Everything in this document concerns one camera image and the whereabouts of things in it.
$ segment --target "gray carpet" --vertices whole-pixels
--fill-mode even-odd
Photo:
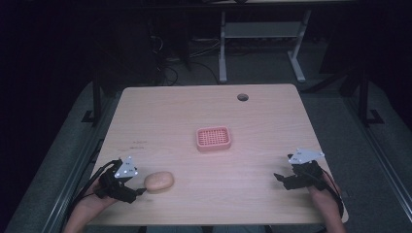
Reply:
[[[299,56],[306,83],[298,83],[288,62],[285,50],[254,52],[227,58],[227,84],[240,83],[293,83],[304,89],[321,81],[319,75],[326,45],[305,44]],[[218,59],[215,54],[195,57],[192,61],[210,67],[217,75]],[[210,70],[202,65],[170,66],[179,74],[176,84],[216,84]],[[170,80],[174,73],[166,72]],[[337,94],[339,82],[328,86],[318,94],[301,95],[308,116],[326,154],[330,169],[344,191],[344,202],[349,213],[346,223],[348,232],[412,232],[412,224],[402,210],[377,159],[374,148],[365,136],[364,128],[354,114],[351,99]],[[120,96],[104,98],[103,118],[92,127],[82,117],[92,109],[91,85],[88,85],[62,126],[51,149],[39,169],[32,185],[21,201],[7,232],[42,232],[48,223],[50,212],[56,203],[62,203],[59,193],[73,174],[70,174],[79,156],[90,156],[99,140],[104,139],[110,120]],[[386,124],[372,125],[370,131],[376,136],[382,149],[398,171],[405,186],[412,189],[412,136],[410,130],[392,110],[385,94],[371,86],[370,107],[377,109]],[[92,165],[88,165],[80,186],[90,176]],[[315,232],[319,225],[273,226],[274,232]],[[138,227],[90,226],[86,232],[137,232]]]

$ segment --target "metal frame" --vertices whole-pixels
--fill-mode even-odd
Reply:
[[[295,37],[296,44],[293,50],[288,51],[288,57],[293,67],[296,79],[300,83],[306,82],[303,72],[297,61],[297,55],[306,32],[311,10],[306,10],[302,21],[292,22],[226,22],[225,12],[222,12],[221,23],[221,51],[219,54],[219,81],[227,82],[226,60],[224,55],[225,38],[280,38]]]

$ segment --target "black bracket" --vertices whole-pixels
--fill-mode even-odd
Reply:
[[[93,111],[86,111],[82,122],[92,122],[94,127],[101,117],[101,99],[100,99],[100,85],[97,80],[97,75],[93,79]]]

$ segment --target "black cable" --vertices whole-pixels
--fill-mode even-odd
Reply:
[[[88,180],[88,182],[86,183],[86,185],[82,188],[82,190],[79,192],[79,194],[76,196],[76,198],[74,199],[73,202],[71,202],[70,206],[69,206],[69,210],[67,212],[67,218],[70,217],[70,215],[72,215],[73,210],[75,209],[76,205],[84,198],[85,193],[87,192],[87,190],[91,187],[91,185],[97,180],[97,178],[100,177],[100,175],[104,172],[104,170],[110,166],[110,165],[115,165],[117,162],[119,162],[118,160],[112,160],[108,163],[106,163],[103,167],[99,168],[97,170],[97,172],[94,173],[94,175],[90,178],[90,180]]]
[[[221,83],[219,82],[218,77],[216,77],[215,73],[213,72],[213,70],[212,70],[209,66],[207,66],[207,65],[205,65],[205,64],[202,64],[202,63],[199,63],[199,62],[194,62],[194,61],[192,61],[191,64],[196,64],[196,65],[200,65],[200,66],[205,67],[206,69],[208,69],[208,70],[210,71],[210,73],[212,73],[213,77],[215,78],[216,83],[217,83],[217,84],[221,84]]]
[[[327,171],[325,171],[324,169],[322,169],[322,171],[324,171],[324,173],[326,173],[326,175],[329,177],[329,179],[330,179],[330,181],[332,182],[332,185],[333,185],[336,193],[339,194],[339,191],[337,190],[337,187],[336,187],[336,185],[334,184],[333,179],[332,179],[332,177],[330,176],[330,174],[329,174]]]
[[[175,69],[173,69],[173,68],[171,68],[171,67],[169,67],[169,66],[166,66],[166,67],[164,67],[164,68],[171,70],[173,73],[175,73],[175,76],[176,76],[175,80],[174,80],[171,84],[169,84],[169,82],[168,82],[169,79],[167,78],[166,75],[164,75],[164,78],[166,79],[166,84],[169,85],[169,86],[172,86],[172,85],[176,84],[176,82],[177,82],[178,79],[179,79],[179,74],[178,74],[178,72],[177,72]]]
[[[342,201],[342,198],[341,198],[340,195],[339,195],[339,192],[337,191],[337,188],[336,188],[333,180],[330,179],[330,181],[332,182],[333,186],[336,188],[336,191],[334,191],[334,190],[326,183],[326,181],[322,181],[322,180],[320,180],[320,179],[318,179],[318,178],[316,178],[316,177],[312,176],[311,174],[309,174],[309,173],[307,173],[307,172],[304,172],[304,171],[302,171],[302,174],[304,174],[304,175],[312,178],[314,181],[316,181],[316,182],[318,182],[318,183],[322,183],[322,184],[325,185],[325,189],[332,195],[333,199],[335,200],[335,202],[336,202],[336,204],[337,204],[340,217],[343,217],[343,201]]]

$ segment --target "table leg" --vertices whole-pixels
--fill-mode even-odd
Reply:
[[[311,10],[307,10],[303,17],[302,22],[300,23],[299,31],[297,32],[296,45],[293,50],[288,51],[289,60],[291,61],[294,74],[296,75],[297,81],[300,83],[306,82],[302,70],[300,69],[299,62],[297,61],[297,54],[300,50],[300,45],[302,44],[303,37],[305,35],[306,27],[309,21]]]

